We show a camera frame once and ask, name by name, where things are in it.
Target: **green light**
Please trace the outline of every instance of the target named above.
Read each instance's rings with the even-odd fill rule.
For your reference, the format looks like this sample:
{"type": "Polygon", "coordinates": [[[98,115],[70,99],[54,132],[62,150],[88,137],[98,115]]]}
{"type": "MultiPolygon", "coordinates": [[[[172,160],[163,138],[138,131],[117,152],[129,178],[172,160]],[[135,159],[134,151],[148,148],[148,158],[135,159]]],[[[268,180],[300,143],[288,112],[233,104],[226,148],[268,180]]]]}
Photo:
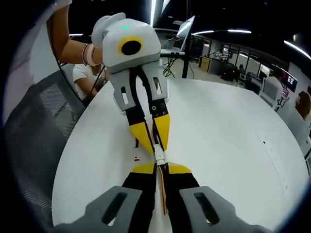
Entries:
{"type": "Polygon", "coordinates": [[[131,26],[124,26],[122,27],[122,30],[125,30],[125,29],[129,29],[131,26]]]}

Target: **white robot head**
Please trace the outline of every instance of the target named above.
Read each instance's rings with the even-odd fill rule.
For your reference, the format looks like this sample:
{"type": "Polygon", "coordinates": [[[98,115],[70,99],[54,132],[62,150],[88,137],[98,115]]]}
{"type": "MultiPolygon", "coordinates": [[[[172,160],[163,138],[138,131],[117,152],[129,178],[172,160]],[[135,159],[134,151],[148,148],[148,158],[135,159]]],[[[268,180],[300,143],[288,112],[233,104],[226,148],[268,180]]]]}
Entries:
{"type": "Polygon", "coordinates": [[[124,13],[100,18],[92,42],[103,48],[103,61],[111,73],[160,59],[161,43],[153,27],[125,18],[124,13]]]}

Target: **desk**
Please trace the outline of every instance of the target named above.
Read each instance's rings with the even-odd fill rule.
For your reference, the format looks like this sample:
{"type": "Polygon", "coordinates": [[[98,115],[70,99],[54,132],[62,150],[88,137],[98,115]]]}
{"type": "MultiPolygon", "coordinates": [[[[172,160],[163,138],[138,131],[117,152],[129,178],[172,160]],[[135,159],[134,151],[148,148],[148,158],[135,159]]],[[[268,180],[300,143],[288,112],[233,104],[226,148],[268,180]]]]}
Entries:
{"type": "MultiPolygon", "coordinates": [[[[147,96],[138,97],[151,129],[147,96]]],[[[255,93],[220,83],[169,79],[171,129],[167,161],[192,170],[231,202],[249,224],[275,229],[296,205],[308,182],[304,157],[283,120],[255,93]],[[259,138],[275,151],[282,174],[259,138]],[[286,180],[283,188],[280,177],[286,180]]],[[[54,225],[81,217],[86,205],[114,185],[122,185],[134,166],[153,161],[135,148],[125,116],[118,111],[108,82],[82,114],[60,159],[52,196],[54,225]]],[[[171,232],[162,215],[157,188],[149,232],[171,232]]]]}

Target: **white round table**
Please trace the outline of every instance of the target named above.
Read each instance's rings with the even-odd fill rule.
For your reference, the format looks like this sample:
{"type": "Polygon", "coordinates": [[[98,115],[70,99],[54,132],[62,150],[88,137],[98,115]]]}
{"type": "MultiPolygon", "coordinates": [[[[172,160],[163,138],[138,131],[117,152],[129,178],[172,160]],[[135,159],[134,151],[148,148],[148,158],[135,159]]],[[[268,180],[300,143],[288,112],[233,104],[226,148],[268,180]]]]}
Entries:
{"type": "MultiPolygon", "coordinates": [[[[151,129],[140,80],[137,86],[151,129]]],[[[154,161],[144,148],[135,148],[127,118],[112,96],[107,83],[65,146],[53,187],[54,225],[77,220],[88,203],[121,186],[134,166],[154,161]]],[[[255,93],[226,84],[169,79],[169,96],[166,160],[191,169],[201,186],[232,203],[247,223],[275,229],[308,182],[302,152],[282,119],[255,93]]],[[[155,197],[149,232],[171,232],[158,187],[155,197]]]]}

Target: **bracelet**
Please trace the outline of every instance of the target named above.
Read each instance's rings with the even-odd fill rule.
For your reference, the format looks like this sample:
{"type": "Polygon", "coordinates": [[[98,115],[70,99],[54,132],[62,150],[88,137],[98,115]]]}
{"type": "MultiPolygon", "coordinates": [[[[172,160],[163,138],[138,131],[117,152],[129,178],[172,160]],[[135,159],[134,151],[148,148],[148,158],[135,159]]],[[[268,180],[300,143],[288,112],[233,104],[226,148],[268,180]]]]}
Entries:
{"type": "Polygon", "coordinates": [[[94,53],[95,47],[93,44],[90,44],[90,46],[87,49],[87,53],[86,53],[86,61],[89,63],[90,66],[94,67],[98,64],[96,64],[93,61],[93,53],[94,53]]]}
{"type": "Polygon", "coordinates": [[[86,63],[85,60],[84,60],[84,52],[86,51],[86,48],[87,48],[88,45],[89,45],[89,44],[85,44],[85,45],[84,45],[83,50],[82,50],[82,54],[81,54],[81,56],[82,56],[82,62],[83,62],[83,64],[84,64],[85,66],[87,65],[87,63],[86,63]]]}

